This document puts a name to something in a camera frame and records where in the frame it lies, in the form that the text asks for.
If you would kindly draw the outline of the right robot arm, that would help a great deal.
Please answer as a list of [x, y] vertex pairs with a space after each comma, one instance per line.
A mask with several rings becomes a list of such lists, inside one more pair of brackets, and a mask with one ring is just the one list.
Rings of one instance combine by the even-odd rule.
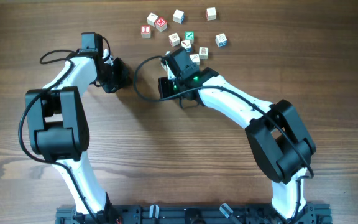
[[195, 100], [243, 128], [259, 169], [272, 181], [272, 207], [282, 218], [297, 220], [306, 205], [303, 182], [314, 176], [316, 145], [295, 107], [244, 93], [217, 71], [200, 69], [183, 47], [168, 52], [161, 64], [167, 76], [158, 81], [160, 98]]

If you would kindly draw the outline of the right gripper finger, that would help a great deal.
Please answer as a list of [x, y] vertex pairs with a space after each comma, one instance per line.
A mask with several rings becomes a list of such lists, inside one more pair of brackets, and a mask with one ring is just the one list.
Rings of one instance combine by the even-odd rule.
[[181, 109], [190, 109], [190, 108], [196, 108], [200, 104], [197, 101], [190, 101], [187, 100], [186, 98], [180, 98], [178, 100], [178, 105]]
[[161, 99], [169, 98], [179, 93], [175, 80], [170, 80], [168, 77], [158, 79], [158, 91]]

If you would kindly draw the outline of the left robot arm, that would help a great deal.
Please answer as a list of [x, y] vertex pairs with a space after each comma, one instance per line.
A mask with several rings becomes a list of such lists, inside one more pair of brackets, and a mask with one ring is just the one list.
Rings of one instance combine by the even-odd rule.
[[129, 69], [95, 32], [82, 33], [80, 48], [67, 54], [63, 70], [49, 84], [25, 94], [19, 144], [31, 159], [53, 165], [75, 200], [74, 207], [57, 209], [57, 223], [117, 223], [119, 214], [88, 157], [90, 131], [81, 96], [90, 85], [117, 92], [129, 84]]

